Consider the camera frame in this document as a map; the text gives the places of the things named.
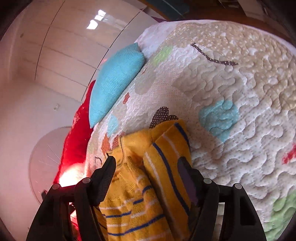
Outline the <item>yellow striped knit sweater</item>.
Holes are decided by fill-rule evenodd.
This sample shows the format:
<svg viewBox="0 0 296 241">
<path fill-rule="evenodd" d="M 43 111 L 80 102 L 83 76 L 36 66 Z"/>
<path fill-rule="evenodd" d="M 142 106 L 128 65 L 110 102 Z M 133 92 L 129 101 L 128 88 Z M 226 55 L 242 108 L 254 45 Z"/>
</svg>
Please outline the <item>yellow striped knit sweater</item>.
<svg viewBox="0 0 296 241">
<path fill-rule="evenodd" d="M 170 120 L 123 136 L 116 171 L 95 213 L 106 240 L 187 240 L 191 200 L 179 175 L 191 160 L 186 124 Z"/>
</svg>

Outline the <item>red long pillow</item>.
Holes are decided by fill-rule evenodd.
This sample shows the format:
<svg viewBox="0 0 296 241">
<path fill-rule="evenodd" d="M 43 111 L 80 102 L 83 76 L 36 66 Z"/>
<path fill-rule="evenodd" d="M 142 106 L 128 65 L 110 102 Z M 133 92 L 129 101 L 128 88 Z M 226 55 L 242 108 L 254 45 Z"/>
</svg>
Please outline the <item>red long pillow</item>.
<svg viewBox="0 0 296 241">
<path fill-rule="evenodd" d="M 60 178 L 71 167 L 84 168 L 87 145 L 93 131 L 89 124 L 89 103 L 94 84 L 95 81 L 90 83 L 84 102 L 74 115 L 70 132 L 64 141 L 61 162 L 53 181 L 54 184 L 61 183 Z"/>
</svg>

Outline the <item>white round headboard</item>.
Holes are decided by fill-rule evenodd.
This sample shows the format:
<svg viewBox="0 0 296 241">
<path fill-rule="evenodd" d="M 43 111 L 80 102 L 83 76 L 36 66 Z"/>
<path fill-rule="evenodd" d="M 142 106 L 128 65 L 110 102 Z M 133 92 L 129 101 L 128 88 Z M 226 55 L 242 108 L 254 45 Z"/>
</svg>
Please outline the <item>white round headboard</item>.
<svg viewBox="0 0 296 241">
<path fill-rule="evenodd" d="M 61 163 L 64 140 L 69 132 L 69 126 L 48 132 L 38 140 L 31 152 L 29 180 L 38 203 L 42 203 L 42 193 L 53 184 Z"/>
</svg>

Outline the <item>white patchwork quilt bedspread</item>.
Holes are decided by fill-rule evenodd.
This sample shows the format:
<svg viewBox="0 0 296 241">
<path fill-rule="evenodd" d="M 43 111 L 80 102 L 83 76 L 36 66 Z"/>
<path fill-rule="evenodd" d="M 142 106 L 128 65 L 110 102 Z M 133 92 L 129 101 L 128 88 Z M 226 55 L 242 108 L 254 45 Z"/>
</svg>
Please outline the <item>white patchwork quilt bedspread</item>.
<svg viewBox="0 0 296 241">
<path fill-rule="evenodd" d="M 295 240 L 295 47 L 211 20 L 162 22 L 136 42 L 147 62 L 95 125 L 85 176 L 121 137 L 182 120 L 188 163 L 218 185 L 241 184 L 266 240 Z"/>
</svg>

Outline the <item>turquoise knit cushion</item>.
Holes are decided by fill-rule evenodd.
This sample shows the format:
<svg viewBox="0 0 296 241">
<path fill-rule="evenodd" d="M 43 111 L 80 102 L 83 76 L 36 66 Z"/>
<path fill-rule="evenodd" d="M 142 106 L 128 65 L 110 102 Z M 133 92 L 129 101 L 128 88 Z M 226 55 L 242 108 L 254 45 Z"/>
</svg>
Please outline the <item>turquoise knit cushion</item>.
<svg viewBox="0 0 296 241">
<path fill-rule="evenodd" d="M 90 96 L 89 124 L 91 128 L 111 110 L 144 63 L 145 57 L 138 43 L 133 43 L 117 51 L 103 64 Z"/>
</svg>

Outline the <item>white glossy wardrobe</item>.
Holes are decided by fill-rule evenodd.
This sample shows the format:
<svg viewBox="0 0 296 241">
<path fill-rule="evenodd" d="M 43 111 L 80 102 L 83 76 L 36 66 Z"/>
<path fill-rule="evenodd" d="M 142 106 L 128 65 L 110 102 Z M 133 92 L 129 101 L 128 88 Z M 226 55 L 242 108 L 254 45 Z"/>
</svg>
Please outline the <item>white glossy wardrobe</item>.
<svg viewBox="0 0 296 241">
<path fill-rule="evenodd" d="M 105 61 L 156 20 L 140 1 L 33 1 L 18 31 L 17 74 L 81 101 Z"/>
</svg>

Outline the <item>white wall socket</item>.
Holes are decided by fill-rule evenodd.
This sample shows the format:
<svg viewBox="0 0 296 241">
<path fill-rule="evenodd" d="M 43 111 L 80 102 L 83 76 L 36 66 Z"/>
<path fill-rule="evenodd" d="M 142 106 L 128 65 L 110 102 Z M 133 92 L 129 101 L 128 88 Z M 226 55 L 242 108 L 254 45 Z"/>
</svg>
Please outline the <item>white wall socket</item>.
<svg viewBox="0 0 296 241">
<path fill-rule="evenodd" d="M 54 111 L 57 111 L 59 109 L 60 105 L 59 104 L 56 104 L 55 107 L 54 107 Z"/>
</svg>

